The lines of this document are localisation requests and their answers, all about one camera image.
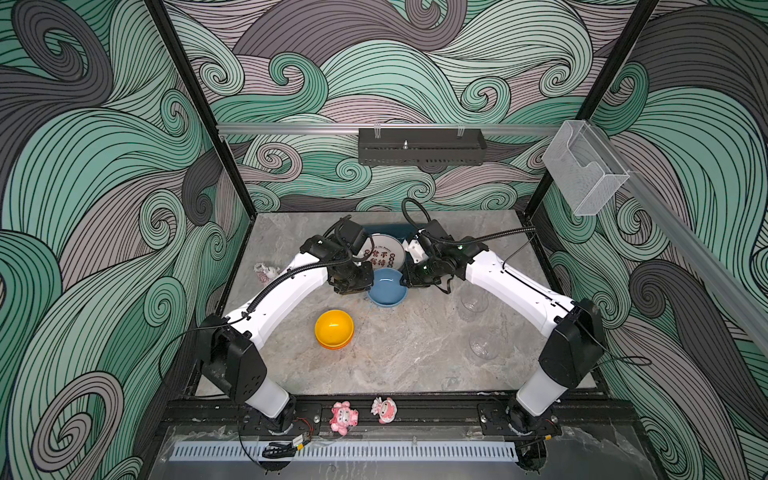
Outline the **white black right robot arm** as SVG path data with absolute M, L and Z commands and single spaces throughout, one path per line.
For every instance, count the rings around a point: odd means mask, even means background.
M 592 301 L 576 301 L 538 283 L 509 266 L 483 238 L 455 240 L 435 219 L 412 227 L 404 242 L 405 286 L 439 287 L 447 277 L 459 278 L 511 307 L 546 338 L 538 367 L 510 405 L 518 423 L 544 416 L 597 366 L 605 352 L 605 334 L 601 312 Z

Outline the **white plate red green circles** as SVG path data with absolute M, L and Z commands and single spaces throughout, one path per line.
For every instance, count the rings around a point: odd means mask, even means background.
M 397 238 L 375 233 L 366 239 L 357 257 L 365 257 L 374 270 L 399 270 L 405 262 L 405 250 Z

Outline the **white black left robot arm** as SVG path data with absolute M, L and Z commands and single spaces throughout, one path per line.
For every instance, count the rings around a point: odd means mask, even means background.
M 260 350 L 307 296 L 326 285 L 339 295 L 370 290 L 374 274 L 364 257 L 369 235 L 343 217 L 314 235 L 258 294 L 230 313 L 211 315 L 197 330 L 202 376 L 237 405 L 276 420 L 292 414 L 291 395 L 268 377 Z

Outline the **yellow shallow bowl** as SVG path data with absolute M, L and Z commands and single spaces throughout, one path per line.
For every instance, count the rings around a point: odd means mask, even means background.
M 323 313 L 314 327 L 314 335 L 319 344 L 350 343 L 354 334 L 354 320 L 342 310 L 329 310 Z

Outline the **blue shallow bowl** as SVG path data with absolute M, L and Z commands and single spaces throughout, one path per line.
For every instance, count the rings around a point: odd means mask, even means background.
M 396 307 L 404 302 L 408 288 L 401 283 L 402 273 L 392 268 L 374 271 L 374 281 L 367 295 L 371 302 L 383 308 Z

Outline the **orange shallow bowl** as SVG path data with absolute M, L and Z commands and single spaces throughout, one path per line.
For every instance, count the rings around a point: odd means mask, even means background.
M 320 346 L 327 349 L 327 350 L 340 350 L 346 347 L 349 344 L 349 342 L 346 343 L 340 343 L 340 344 L 325 344 L 320 343 Z

